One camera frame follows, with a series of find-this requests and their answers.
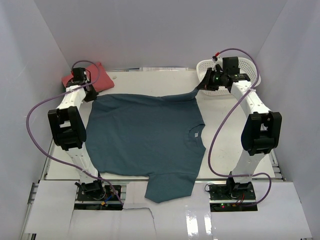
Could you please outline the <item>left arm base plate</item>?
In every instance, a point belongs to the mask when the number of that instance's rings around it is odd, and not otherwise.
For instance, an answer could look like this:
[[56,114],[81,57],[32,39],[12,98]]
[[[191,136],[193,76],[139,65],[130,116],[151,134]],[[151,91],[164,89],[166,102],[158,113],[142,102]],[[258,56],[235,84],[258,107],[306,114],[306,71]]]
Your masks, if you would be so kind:
[[119,202],[115,192],[121,197],[122,186],[114,185],[113,190],[110,185],[104,185],[104,190],[93,190],[85,192],[78,187],[74,209],[87,211],[121,211],[122,204]]

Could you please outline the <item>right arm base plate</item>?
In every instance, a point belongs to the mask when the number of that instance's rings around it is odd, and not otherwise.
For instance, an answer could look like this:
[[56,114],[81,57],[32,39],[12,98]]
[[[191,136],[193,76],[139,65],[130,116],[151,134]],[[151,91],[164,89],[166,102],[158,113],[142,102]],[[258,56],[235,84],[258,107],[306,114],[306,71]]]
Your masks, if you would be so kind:
[[204,187],[209,194],[210,211],[256,212],[256,194],[252,182],[239,183],[229,177],[224,183],[208,183]]

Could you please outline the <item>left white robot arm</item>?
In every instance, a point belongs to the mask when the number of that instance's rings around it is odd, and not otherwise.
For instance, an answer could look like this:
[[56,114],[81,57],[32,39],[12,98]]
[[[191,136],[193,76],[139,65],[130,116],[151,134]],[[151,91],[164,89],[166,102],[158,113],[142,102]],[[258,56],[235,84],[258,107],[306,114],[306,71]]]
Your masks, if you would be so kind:
[[79,109],[82,102],[91,102],[97,99],[98,93],[92,85],[77,89],[91,82],[91,75],[83,67],[73,68],[71,79],[66,84],[68,92],[56,109],[48,111],[48,120],[54,143],[60,146],[72,160],[80,167],[78,170],[80,182],[76,185],[83,193],[95,200],[103,199],[106,187],[98,177],[99,172],[86,150],[86,128],[81,118]]

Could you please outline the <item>blue t shirt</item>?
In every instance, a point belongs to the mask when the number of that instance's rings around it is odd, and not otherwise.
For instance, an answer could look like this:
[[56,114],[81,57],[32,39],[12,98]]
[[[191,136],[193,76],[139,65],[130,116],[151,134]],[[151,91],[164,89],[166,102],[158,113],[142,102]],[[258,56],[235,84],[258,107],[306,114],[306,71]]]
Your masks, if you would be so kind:
[[147,177],[145,197],[157,204],[190,196],[206,151],[197,94],[98,97],[86,126],[93,166],[99,173]]

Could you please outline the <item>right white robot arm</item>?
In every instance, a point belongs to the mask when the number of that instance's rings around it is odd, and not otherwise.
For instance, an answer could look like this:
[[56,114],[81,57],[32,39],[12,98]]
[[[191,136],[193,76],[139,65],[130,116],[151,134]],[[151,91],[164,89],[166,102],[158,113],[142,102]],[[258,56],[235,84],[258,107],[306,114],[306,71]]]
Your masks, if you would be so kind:
[[271,111],[255,92],[261,81],[258,68],[244,57],[202,60],[196,66],[198,90],[229,92],[241,107],[246,122],[241,133],[242,152],[235,168],[225,176],[226,195],[236,200],[252,190],[252,178],[260,161],[275,149],[280,140],[282,115]]

